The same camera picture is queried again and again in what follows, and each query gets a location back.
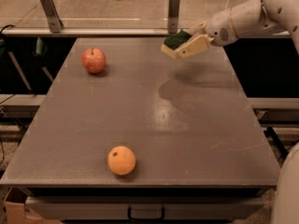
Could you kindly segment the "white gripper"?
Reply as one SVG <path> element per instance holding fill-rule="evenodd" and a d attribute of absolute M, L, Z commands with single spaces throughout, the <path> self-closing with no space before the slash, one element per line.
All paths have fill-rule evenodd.
<path fill-rule="evenodd" d="M 184 59 L 205 52 L 210 44 L 224 47 L 237 40 L 230 9 L 215 14 L 208 21 L 199 22 L 188 28 L 186 32 L 191 36 L 195 35 L 195 37 L 192 37 L 174 51 L 177 59 Z"/>

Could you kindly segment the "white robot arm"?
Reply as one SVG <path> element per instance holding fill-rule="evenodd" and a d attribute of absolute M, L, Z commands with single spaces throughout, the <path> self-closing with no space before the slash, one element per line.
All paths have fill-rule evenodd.
<path fill-rule="evenodd" d="M 299 46 L 299 0 L 249 0 L 227 8 L 207 21 L 178 33 L 174 54 L 185 58 L 209 46 L 229 45 L 237 39 L 281 27 Z M 299 224 L 299 145 L 287 155 L 278 179 L 271 224 Z"/>

